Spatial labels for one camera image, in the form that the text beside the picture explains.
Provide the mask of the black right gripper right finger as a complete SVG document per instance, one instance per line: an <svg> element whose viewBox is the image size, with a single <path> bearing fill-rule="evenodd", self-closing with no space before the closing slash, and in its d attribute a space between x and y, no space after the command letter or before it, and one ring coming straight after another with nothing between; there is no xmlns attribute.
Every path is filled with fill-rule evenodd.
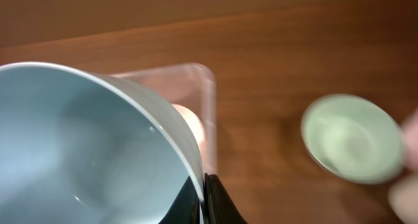
<svg viewBox="0 0 418 224"><path fill-rule="evenodd" d="M216 174L204 175L204 197L209 224L248 224Z"/></svg>

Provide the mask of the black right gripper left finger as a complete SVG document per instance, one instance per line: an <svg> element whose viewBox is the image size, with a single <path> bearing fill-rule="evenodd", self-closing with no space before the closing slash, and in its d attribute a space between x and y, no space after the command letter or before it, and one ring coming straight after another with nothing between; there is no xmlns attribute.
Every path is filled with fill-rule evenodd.
<svg viewBox="0 0 418 224"><path fill-rule="evenodd" d="M159 224L199 224L200 202L191 178L188 177L172 206Z"/></svg>

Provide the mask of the pink small bowl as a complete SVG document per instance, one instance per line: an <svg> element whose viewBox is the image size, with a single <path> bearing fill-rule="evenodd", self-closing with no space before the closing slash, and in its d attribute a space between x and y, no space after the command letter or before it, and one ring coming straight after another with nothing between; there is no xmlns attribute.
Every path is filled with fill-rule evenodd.
<svg viewBox="0 0 418 224"><path fill-rule="evenodd" d="M195 140L197 141L199 151L202 152L202 146L205 143L206 139L204 127L199 117L193 111L182 105L173 104L172 106L180 113L180 115L186 121L187 125L191 129L191 132L193 133Z"/></svg>

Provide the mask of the light blue small bowl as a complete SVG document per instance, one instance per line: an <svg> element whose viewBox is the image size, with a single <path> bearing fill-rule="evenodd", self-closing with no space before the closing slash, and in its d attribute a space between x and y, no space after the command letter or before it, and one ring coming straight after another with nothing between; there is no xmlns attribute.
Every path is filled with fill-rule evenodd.
<svg viewBox="0 0 418 224"><path fill-rule="evenodd" d="M1 67L2 223L159 223L202 159L180 113L132 81Z"/></svg>

